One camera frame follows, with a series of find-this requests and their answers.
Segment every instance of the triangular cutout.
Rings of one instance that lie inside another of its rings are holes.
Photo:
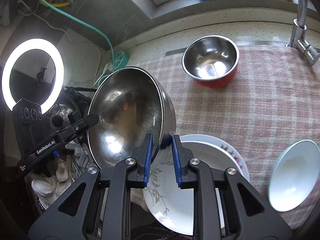
[[[248,217],[252,217],[264,212],[264,207],[243,184],[239,183],[238,189],[242,198],[242,202],[244,204],[245,212]]]
[[[85,183],[80,184],[79,187],[77,187],[71,195],[61,203],[58,208],[59,212],[74,217],[77,214],[85,186]]]

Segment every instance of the yellow pipe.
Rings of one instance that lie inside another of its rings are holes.
[[[50,3],[50,5],[52,5],[52,6],[54,6],[54,7],[64,7],[64,6],[70,5],[70,3],[69,3],[69,2]]]

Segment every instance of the black device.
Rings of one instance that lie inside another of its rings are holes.
[[[18,168],[28,174],[53,159],[52,152],[76,139],[81,133],[98,123],[96,114],[89,114],[72,125],[58,130],[44,139],[41,106],[21,99],[12,109],[13,125],[21,160]]]
[[[129,240],[130,190],[149,179],[152,135],[131,158],[99,171],[89,168],[31,226],[31,240]],[[288,240],[292,231],[270,204],[235,169],[220,171],[193,158],[178,135],[172,137],[176,180],[194,189],[194,240]],[[222,238],[215,188],[220,190],[226,236]],[[109,188],[97,236],[105,188]]]

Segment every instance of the ring light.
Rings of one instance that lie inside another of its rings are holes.
[[[42,114],[44,114],[51,108],[51,106],[53,106],[53,104],[58,99],[58,96],[62,88],[63,75],[64,75],[63,62],[62,62],[61,55],[57,50],[57,48],[51,42],[43,39],[31,39],[21,43],[18,47],[15,48],[15,50],[10,54],[7,62],[4,65],[3,74],[2,74],[2,93],[3,93],[4,101],[12,111],[13,107],[16,105],[16,101],[14,101],[12,97],[10,86],[9,86],[11,70],[13,68],[14,63],[17,61],[17,59],[23,53],[32,49],[40,49],[48,53],[52,58],[55,69],[56,69],[56,78],[55,78],[52,92],[48,97],[48,99],[41,105],[41,112]]]

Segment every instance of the window sill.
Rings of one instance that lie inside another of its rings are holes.
[[[297,3],[298,0],[170,0],[156,7],[152,21],[159,25],[197,13],[228,8],[260,7],[297,12]],[[307,16],[320,20],[311,2]]]

